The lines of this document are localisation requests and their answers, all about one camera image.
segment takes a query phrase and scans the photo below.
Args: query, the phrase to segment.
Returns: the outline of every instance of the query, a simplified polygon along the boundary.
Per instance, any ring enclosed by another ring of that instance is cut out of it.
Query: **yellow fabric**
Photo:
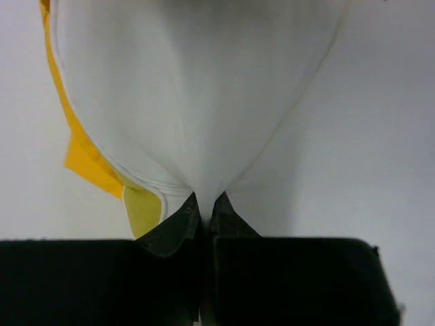
[[[103,156],[84,132],[69,104],[53,57],[49,34],[50,0],[39,0],[39,7],[45,33],[48,65],[71,129],[71,139],[65,158],[65,166],[119,199],[122,198],[125,186],[124,203],[131,230],[134,236],[140,237],[158,224],[162,210],[160,199],[152,192],[134,184],[115,171],[106,163]]]
[[[151,191],[133,183],[117,170],[115,173],[125,184],[124,204],[135,238],[143,236],[158,225],[162,212],[162,203]]]

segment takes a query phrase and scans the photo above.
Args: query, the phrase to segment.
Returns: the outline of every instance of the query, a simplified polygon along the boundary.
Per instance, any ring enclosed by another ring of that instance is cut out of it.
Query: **white background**
[[[0,238],[130,238],[122,203],[63,167],[69,129],[37,0],[0,10]]]

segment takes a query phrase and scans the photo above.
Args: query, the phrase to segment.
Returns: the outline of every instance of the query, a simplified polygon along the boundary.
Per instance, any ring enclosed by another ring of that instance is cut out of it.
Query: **yellow cloth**
[[[88,138],[69,104],[53,57],[49,34],[50,0],[39,0],[39,7],[45,33],[48,65],[71,129],[71,139],[65,158],[65,166],[119,199],[122,198],[124,191],[124,203],[131,230],[134,236],[140,237],[158,224],[162,210],[160,199],[152,192],[134,184],[115,171],[106,163],[103,156]]]

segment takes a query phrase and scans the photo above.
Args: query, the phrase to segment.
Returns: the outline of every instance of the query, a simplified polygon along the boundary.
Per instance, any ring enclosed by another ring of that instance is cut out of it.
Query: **white wall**
[[[69,130],[37,0],[0,11],[0,238],[130,238],[122,203],[63,167]]]

